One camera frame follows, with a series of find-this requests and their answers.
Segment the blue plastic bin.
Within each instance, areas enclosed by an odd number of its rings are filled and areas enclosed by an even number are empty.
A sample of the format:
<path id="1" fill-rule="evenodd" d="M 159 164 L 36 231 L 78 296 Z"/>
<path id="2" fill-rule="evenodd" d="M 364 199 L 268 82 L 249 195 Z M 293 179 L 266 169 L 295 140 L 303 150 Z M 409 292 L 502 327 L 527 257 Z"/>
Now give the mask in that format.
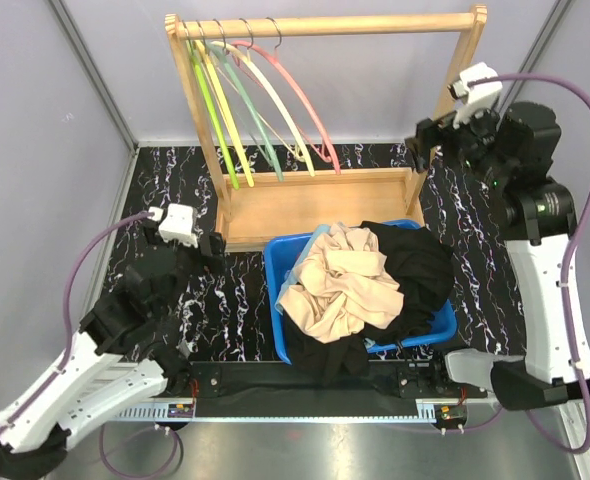
<path id="1" fill-rule="evenodd" d="M 329 229 L 328 224 L 321 224 L 311 233 L 275 237 L 267 243 L 263 252 L 274 347 L 278 358 L 288 365 L 292 362 L 286 348 L 284 315 L 278 300 L 282 287 L 289 286 L 291 270 L 300 263 L 300 256 L 306 256 L 310 250 L 311 241 L 321 233 L 327 233 Z M 457 332 L 458 322 L 449 300 L 446 300 L 440 310 L 432 314 L 429 324 L 431 330 L 428 334 L 408 337 L 402 341 L 402 346 L 409 348 L 451 340 Z"/>

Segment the wooden clothes rack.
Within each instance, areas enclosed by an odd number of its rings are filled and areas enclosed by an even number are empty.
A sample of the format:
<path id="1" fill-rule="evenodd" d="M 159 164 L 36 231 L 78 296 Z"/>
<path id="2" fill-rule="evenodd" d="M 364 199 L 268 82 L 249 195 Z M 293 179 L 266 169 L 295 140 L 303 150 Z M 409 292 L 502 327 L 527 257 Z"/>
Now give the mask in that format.
<path id="1" fill-rule="evenodd" d="M 204 39 L 211 59 L 214 54 L 209 44 L 223 40 L 217 22 L 228 42 L 239 42 L 239 49 L 253 49 L 254 39 L 268 37 L 456 32 L 459 39 L 448 68 L 449 73 L 455 73 L 470 65 L 487 16 L 484 5 L 474 5 L 466 13 L 212 20 L 207 25 L 186 23 L 176 14 L 166 15 L 171 52 L 217 196 L 216 229 L 228 250 L 261 251 L 275 237 L 305 233 L 336 220 L 372 217 L 377 221 L 410 219 L 422 223 L 419 195 L 425 175 L 414 167 L 342 170 L 336 148 L 314 106 L 277 57 L 267 55 L 266 60 L 301 100 L 321 136 L 319 145 L 304 140 L 316 174 L 311 177 L 307 168 L 282 171 L 284 181 L 280 182 L 275 170 L 251 172 L 254 186 L 250 187 L 215 106 L 239 181 L 239 188 L 234 189 L 189 58 L 187 40 Z"/>

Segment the yellow hanger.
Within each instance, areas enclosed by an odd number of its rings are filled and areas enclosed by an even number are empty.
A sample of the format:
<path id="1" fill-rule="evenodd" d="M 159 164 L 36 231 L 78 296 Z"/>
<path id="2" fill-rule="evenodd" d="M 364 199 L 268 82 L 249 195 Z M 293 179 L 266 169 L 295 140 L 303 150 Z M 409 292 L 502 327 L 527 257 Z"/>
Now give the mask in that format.
<path id="1" fill-rule="evenodd" d="M 252 177 L 250 165 L 245 153 L 245 149 L 242 146 L 239 131 L 233 119 L 231 109 L 229 107 L 226 95 L 224 94 L 223 88 L 219 81 L 219 77 L 215 72 L 215 67 L 210 59 L 206 41 L 193 41 L 202 62 L 202 67 L 206 75 L 206 79 L 209 85 L 211 96 L 213 98 L 215 106 L 218 106 L 224 125 L 229 133 L 230 139 L 232 140 L 233 147 L 240 161 L 243 173 L 245 175 L 247 184 L 250 187 L 254 186 L 254 180 Z"/>

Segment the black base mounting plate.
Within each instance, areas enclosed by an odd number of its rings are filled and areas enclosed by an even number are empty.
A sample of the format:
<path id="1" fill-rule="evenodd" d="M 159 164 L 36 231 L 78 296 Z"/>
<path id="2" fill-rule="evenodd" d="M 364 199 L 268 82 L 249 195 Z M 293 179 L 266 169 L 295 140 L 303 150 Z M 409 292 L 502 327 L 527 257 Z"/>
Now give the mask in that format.
<path id="1" fill-rule="evenodd" d="M 193 404 L 180 416 L 206 422 L 433 423 L 442 406 L 484 402 L 479 387 L 456 384 L 430 360 L 371 361 L 363 376 L 340 375 L 328 385 L 280 362 L 196 362 L 179 395 Z"/>

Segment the lime green hanger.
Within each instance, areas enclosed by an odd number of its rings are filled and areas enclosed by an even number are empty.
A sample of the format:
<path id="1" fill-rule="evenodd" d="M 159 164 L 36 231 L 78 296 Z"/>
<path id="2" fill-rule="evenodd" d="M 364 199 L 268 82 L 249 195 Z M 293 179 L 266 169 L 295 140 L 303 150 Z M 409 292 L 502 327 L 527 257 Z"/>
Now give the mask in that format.
<path id="1" fill-rule="evenodd" d="M 207 109 L 207 112 L 209 115 L 211 125 L 214 129 L 214 133 L 216 135 L 217 142 L 220 147 L 220 151 L 223 154 L 223 160 L 224 160 L 224 164 L 226 166 L 227 173 L 229 175 L 229 179 L 231 180 L 232 187 L 234 189 L 238 189 L 239 188 L 239 181 L 237 178 L 237 174 L 236 174 L 236 171 L 234 168 L 234 164 L 233 164 L 233 161 L 231 158 L 230 151 L 228 149 L 228 146 L 227 146 L 227 143 L 226 143 L 226 140 L 224 137 L 221 123 L 219 121 L 219 117 L 216 112 L 215 104 L 214 104 L 213 98 L 211 96 L 211 92 L 210 92 L 209 85 L 208 85 L 208 82 L 206 79 L 206 75 L 205 75 L 203 67 L 202 67 L 201 57 L 200 57 L 200 55 L 199 55 L 199 53 L 192 41 L 187 40 L 186 46 L 189 51 L 189 58 L 191 60 L 192 67 L 193 67 L 194 73 L 197 78 L 197 82 L 198 82 L 198 86 L 201 91 L 202 98 L 203 98 L 205 105 L 206 105 L 206 109 Z"/>

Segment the light blue trousers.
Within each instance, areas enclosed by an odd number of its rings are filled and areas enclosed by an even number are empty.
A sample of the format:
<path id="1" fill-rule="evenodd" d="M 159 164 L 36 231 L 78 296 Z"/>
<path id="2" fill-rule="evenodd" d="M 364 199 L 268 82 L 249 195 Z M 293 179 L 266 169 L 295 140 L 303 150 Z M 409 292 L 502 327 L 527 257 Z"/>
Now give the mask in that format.
<path id="1" fill-rule="evenodd" d="M 281 305 L 281 299 L 284 296 L 284 294 L 286 293 L 287 289 L 291 286 L 291 285 L 295 285 L 298 283 L 298 277 L 297 275 L 294 273 L 294 270 L 296 267 L 298 267 L 309 255 L 309 252 L 312 248 L 312 246 L 314 245 L 316 239 L 324 233 L 328 233 L 330 231 L 330 226 L 328 224 L 322 224 L 320 226 L 318 226 L 311 234 L 311 236 L 309 237 L 307 243 L 304 245 L 301 253 L 299 254 L 299 256 L 297 257 L 293 268 L 289 271 L 288 275 L 286 276 L 279 294 L 278 294 L 278 298 L 276 301 L 276 310 L 280 313 L 283 314 L 284 313 L 284 309 Z"/>

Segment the beige trousers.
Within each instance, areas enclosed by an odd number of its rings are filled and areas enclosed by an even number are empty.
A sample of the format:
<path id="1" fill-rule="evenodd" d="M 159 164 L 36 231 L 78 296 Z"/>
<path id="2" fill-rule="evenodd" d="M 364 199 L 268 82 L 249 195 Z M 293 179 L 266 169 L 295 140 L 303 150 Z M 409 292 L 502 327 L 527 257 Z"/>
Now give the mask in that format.
<path id="1" fill-rule="evenodd" d="M 403 306 L 399 284 L 385 271 L 386 256 L 367 228 L 330 225 L 295 268 L 298 283 L 281 299 L 305 334 L 330 343 L 369 324 L 386 327 Z"/>

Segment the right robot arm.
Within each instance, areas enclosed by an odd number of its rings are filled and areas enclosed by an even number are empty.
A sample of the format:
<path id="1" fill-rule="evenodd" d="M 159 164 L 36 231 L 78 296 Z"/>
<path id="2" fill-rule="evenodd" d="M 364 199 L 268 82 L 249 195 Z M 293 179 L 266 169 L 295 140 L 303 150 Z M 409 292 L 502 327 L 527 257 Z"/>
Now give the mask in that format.
<path id="1" fill-rule="evenodd" d="M 534 102 L 512 104 L 504 115 L 481 109 L 463 124 L 453 113 L 420 121 L 405 144 L 416 166 L 425 167 L 435 147 L 452 168 L 465 167 L 489 189 L 492 219 L 499 226 L 521 295 L 526 326 L 524 356 L 456 350 L 429 371 L 429 384 L 451 396 L 464 383 L 494 393 L 509 411 L 560 405 L 590 396 L 590 349 L 582 318 L 573 316 L 579 357 L 567 337 L 561 287 L 578 305 L 576 277 L 562 273 L 568 241 L 577 230 L 570 191 L 549 174 L 561 137 L 554 111 Z"/>

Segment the mint green hanger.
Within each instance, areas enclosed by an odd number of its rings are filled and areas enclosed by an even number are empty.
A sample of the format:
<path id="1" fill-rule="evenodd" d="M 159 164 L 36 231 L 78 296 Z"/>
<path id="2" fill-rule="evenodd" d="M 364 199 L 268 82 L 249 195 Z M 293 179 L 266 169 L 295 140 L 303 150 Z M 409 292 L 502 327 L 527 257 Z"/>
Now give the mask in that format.
<path id="1" fill-rule="evenodd" d="M 239 79 L 238 74 L 233 69 L 233 67 L 232 67 L 233 61 L 237 61 L 239 64 L 242 64 L 242 63 L 240 61 L 238 61 L 233 55 L 231 55 L 227 51 L 226 46 L 228 44 L 232 44 L 232 43 L 228 42 L 226 40 L 226 37 L 224 35 L 224 31 L 223 31 L 223 27 L 220 25 L 220 23 L 217 22 L 217 24 L 220 27 L 221 36 L 222 36 L 223 40 L 211 42 L 209 44 L 209 48 L 211 49 L 211 52 L 218 58 L 218 61 L 224 66 L 224 68 L 228 72 L 228 75 L 231 78 L 232 83 L 236 88 L 236 91 L 239 93 L 239 95 L 241 96 L 241 98 L 245 102 L 247 108 L 249 109 L 251 117 L 253 118 L 253 121 L 255 122 L 255 124 L 259 130 L 259 133 L 263 139 L 263 142 L 264 142 L 264 149 L 262 150 L 264 158 L 269 163 L 269 165 L 272 166 L 273 169 L 275 170 L 278 180 L 280 182 L 283 182 L 284 181 L 284 174 L 282 172 L 275 148 L 274 148 L 273 144 L 271 143 L 271 140 L 269 139 L 269 136 L 266 131 L 266 128 L 269 128 L 270 130 L 272 130 L 272 127 L 264 119 L 264 117 L 258 113 L 249 94 L 247 93 L 246 89 L 244 88 L 242 81 Z"/>

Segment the cream white hanger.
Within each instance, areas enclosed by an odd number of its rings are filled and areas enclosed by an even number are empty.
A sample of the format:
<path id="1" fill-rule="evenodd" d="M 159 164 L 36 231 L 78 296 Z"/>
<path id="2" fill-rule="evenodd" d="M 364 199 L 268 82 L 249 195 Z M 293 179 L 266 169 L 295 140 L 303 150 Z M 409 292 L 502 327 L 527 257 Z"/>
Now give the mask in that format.
<path id="1" fill-rule="evenodd" d="M 268 80 L 268 78 L 263 74 L 260 68 L 254 63 L 250 54 L 248 52 L 243 53 L 238 48 L 239 42 L 228 44 L 226 46 L 227 51 L 233 55 L 238 61 L 240 61 L 243 65 L 247 67 L 247 69 L 251 72 L 251 74 L 255 77 L 256 81 L 259 85 L 266 91 L 268 96 L 271 98 L 273 103 L 275 104 L 276 108 L 280 112 L 281 116 L 284 118 L 286 125 L 288 126 L 290 132 L 293 134 L 295 140 L 295 146 L 297 147 L 296 152 L 299 154 L 299 158 L 302 159 L 306 165 L 308 174 L 311 177 L 314 177 L 316 172 L 314 169 L 314 165 L 304 142 L 304 138 L 301 134 L 300 128 L 294 121 L 292 115 L 288 111 L 287 107 L 285 106 L 283 100 Z"/>

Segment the black trousers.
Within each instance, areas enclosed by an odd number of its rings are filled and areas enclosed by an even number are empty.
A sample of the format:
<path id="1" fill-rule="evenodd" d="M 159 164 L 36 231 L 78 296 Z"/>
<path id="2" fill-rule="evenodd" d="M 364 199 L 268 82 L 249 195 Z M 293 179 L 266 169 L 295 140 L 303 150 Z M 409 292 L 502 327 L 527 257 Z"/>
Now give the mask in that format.
<path id="1" fill-rule="evenodd" d="M 340 376 L 363 376 L 369 372 L 369 355 L 358 334 L 322 343 L 302 332 L 288 314 L 284 315 L 283 332 L 292 365 L 323 385 Z"/>
<path id="2" fill-rule="evenodd" d="M 386 256 L 385 271 L 403 295 L 403 306 L 388 326 L 367 324 L 361 335 L 386 345 L 428 334 L 433 313 L 443 307 L 454 287 L 452 248 L 425 227 L 408 229 L 372 221 L 360 226 L 377 236 L 379 250 Z"/>

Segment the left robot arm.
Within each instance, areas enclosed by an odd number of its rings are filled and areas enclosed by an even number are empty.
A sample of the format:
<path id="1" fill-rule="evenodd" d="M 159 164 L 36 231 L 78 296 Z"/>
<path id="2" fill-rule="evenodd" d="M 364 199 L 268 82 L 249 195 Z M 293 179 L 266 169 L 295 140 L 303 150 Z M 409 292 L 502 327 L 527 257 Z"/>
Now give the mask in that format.
<path id="1" fill-rule="evenodd" d="M 223 271 L 224 251 L 213 232 L 194 245 L 158 243 L 126 269 L 51 369 L 0 410 L 0 478 L 40 479 L 127 408 L 195 387 L 186 355 L 153 334 L 192 277 Z"/>

